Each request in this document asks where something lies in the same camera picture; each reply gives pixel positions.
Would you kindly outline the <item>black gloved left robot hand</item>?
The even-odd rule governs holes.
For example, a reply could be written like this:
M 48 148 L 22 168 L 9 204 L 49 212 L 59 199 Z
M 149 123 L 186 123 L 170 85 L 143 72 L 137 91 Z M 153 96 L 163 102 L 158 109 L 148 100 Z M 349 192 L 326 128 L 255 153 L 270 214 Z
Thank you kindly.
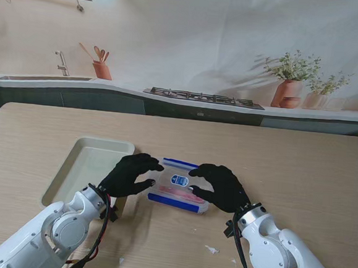
M 155 185 L 154 179 L 136 182 L 136 179 L 149 171 L 163 171 L 160 162 L 151 155 L 138 153 L 128 155 L 116 164 L 98 188 L 111 197 L 127 197 L 136 195 Z

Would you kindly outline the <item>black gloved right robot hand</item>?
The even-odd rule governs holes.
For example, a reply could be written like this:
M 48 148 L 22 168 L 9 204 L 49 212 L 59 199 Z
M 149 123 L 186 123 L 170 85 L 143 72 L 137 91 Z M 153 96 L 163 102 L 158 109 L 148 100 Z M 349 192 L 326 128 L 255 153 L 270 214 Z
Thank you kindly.
M 210 183 L 212 191 L 191 185 L 192 194 L 214 204 L 223 212 L 233 214 L 252 205 L 238 178 L 223 165 L 205 163 L 190 170 L 189 176 L 201 177 Z

